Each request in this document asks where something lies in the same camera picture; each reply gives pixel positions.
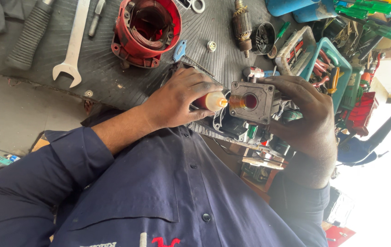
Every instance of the embroidered logo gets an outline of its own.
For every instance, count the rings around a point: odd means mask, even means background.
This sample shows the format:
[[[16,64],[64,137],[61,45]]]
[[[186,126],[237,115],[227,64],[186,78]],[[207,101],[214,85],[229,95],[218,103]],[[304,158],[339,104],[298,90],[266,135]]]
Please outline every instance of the embroidered logo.
[[[90,246],[80,246],[80,247],[116,247],[116,242],[107,243],[107,244],[95,244]]]
[[[151,243],[154,243],[154,242],[157,242],[157,247],[174,247],[174,244],[180,243],[180,239],[178,239],[178,238],[173,239],[173,241],[171,241],[170,245],[164,245],[162,237],[153,238],[153,241],[151,241]]]

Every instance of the dark blue shirt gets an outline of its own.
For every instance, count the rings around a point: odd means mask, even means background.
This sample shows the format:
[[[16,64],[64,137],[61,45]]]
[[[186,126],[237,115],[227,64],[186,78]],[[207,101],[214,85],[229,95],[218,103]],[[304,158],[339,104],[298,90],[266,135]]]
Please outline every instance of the dark blue shirt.
[[[279,173],[270,207],[183,126],[115,156],[90,128],[47,137],[0,170],[2,247],[327,245],[329,186],[303,188]]]

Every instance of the chrome wrench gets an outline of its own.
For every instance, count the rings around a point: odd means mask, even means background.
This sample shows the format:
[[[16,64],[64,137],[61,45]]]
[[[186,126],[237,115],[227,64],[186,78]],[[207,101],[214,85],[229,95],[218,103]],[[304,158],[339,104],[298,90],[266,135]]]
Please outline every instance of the chrome wrench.
[[[73,20],[72,31],[70,33],[69,46],[67,47],[66,59],[52,70],[54,80],[60,72],[66,72],[73,76],[70,87],[75,87],[81,82],[78,72],[78,55],[83,41],[84,28],[86,27],[87,13],[89,11],[90,0],[78,0],[76,6],[75,19]]]

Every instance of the oil bottle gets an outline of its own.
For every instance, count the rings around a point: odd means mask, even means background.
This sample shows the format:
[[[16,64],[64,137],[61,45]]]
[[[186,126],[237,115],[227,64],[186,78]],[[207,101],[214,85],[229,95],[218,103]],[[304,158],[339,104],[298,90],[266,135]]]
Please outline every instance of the oil bottle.
[[[225,108],[228,105],[228,100],[222,92],[212,92],[194,100],[193,105],[216,112]]]

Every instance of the rubber grip handle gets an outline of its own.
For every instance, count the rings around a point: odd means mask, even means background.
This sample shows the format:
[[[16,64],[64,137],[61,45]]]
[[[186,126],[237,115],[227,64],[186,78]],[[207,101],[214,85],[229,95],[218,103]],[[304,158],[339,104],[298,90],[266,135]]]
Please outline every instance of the rubber grip handle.
[[[52,8],[38,0],[24,22],[24,27],[12,52],[5,60],[8,67],[28,70],[31,68],[34,53],[43,37],[49,22]]]

